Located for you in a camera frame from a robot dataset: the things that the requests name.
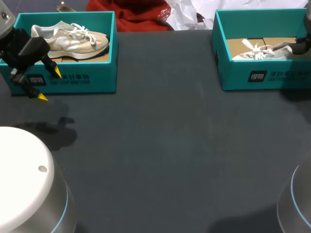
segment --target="white plastic bag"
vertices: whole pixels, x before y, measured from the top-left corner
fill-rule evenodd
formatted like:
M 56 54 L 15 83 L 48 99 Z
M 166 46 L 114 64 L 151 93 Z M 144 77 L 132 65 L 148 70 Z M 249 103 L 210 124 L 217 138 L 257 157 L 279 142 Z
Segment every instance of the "white plastic bag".
M 166 0 L 171 7 L 167 19 L 174 30 L 212 29 L 217 9 L 301 8 L 308 0 Z M 198 23 L 196 13 L 202 15 Z

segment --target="white shoelace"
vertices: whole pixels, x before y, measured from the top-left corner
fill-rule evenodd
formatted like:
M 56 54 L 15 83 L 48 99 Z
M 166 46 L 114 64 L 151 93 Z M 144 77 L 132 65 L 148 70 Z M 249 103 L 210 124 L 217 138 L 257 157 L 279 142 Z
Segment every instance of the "white shoelace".
M 274 52 L 271 49 L 263 49 L 264 47 L 270 48 L 270 45 L 264 45 L 258 47 L 257 44 L 253 46 L 247 39 L 243 39 L 242 43 L 245 44 L 253 53 L 254 60 L 262 60 L 266 55 L 274 55 Z
M 75 34 L 78 36 L 82 36 L 82 38 L 89 38 L 89 41 L 91 42 L 91 46 L 96 45 L 96 39 L 95 36 L 88 34 L 88 29 L 85 28 L 85 26 L 81 27 L 79 24 L 72 23 L 71 26 L 74 27 L 73 31 L 70 32 L 70 34 Z

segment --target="black table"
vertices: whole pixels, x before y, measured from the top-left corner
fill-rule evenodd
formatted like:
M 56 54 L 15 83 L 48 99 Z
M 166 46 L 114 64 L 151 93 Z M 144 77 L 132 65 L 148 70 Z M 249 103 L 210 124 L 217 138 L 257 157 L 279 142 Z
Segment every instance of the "black table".
M 44 104 L 0 79 L 0 124 L 52 151 L 77 233 L 279 233 L 276 200 L 310 154 L 310 94 L 224 92 L 210 38 L 120 33 L 115 95 Z

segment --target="red fabric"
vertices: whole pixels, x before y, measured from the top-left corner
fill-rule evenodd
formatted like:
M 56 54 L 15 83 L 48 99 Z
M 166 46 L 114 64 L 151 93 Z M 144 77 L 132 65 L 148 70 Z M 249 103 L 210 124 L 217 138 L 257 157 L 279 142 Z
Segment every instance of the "red fabric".
M 169 31 L 157 20 L 165 0 L 90 0 L 86 11 L 114 11 L 118 32 Z

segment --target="teal shoe box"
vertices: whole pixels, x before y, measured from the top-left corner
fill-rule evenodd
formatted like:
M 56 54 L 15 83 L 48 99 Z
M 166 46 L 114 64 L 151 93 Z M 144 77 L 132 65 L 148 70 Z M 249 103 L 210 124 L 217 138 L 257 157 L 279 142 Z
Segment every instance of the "teal shoe box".
M 223 90 L 311 88 L 311 58 L 232 60 L 227 39 L 302 37 L 306 9 L 217 10 L 212 48 Z
M 32 25 L 42 27 L 55 25 L 59 21 L 76 23 L 93 32 L 100 32 L 110 37 L 109 60 L 106 62 L 59 62 L 62 79 L 55 79 L 44 68 L 36 63 L 25 73 L 28 82 L 32 83 L 43 94 L 61 93 L 104 93 L 116 91 L 118 34 L 114 12 L 56 12 L 56 13 L 23 13 L 19 14 L 15 28 L 24 28 L 31 34 Z M 12 68 L 3 60 L 0 61 L 0 72 L 6 80 L 12 95 L 25 95 L 24 91 L 10 81 Z

